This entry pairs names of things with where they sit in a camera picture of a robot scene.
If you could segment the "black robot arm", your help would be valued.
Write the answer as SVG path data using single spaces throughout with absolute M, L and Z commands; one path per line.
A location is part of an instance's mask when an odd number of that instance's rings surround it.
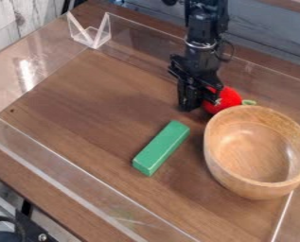
M 185 0 L 185 52 L 170 54 L 169 66 L 177 78 L 178 107 L 184 112 L 197 109 L 202 101 L 220 104 L 224 84 L 218 70 L 228 61 L 222 56 L 228 22 L 228 0 Z

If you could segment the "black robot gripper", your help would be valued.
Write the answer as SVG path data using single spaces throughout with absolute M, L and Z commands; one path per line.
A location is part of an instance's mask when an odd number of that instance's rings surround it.
M 170 54 L 169 72 L 177 78 L 178 108 L 184 112 L 197 109 L 201 104 L 201 91 L 212 104 L 221 103 L 220 91 L 224 84 L 218 77 L 222 47 L 220 41 L 200 42 L 184 40 L 182 55 Z

